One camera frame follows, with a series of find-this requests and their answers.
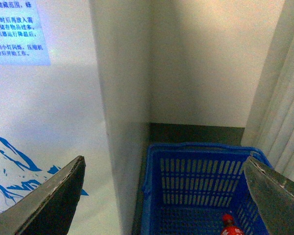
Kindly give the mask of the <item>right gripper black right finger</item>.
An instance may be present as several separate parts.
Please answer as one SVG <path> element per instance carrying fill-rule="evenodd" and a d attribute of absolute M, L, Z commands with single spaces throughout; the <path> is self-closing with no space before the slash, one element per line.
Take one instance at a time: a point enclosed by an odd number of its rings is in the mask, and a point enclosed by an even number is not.
<path fill-rule="evenodd" d="M 294 235 L 294 182 L 250 156 L 247 186 L 270 235 Z"/>

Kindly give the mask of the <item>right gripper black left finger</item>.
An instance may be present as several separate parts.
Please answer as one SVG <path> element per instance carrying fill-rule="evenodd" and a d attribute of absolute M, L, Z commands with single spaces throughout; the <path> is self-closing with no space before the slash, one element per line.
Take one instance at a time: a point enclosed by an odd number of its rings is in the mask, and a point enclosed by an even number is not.
<path fill-rule="evenodd" d="M 82 194 L 85 158 L 77 156 L 0 214 L 0 235 L 66 235 Z"/>

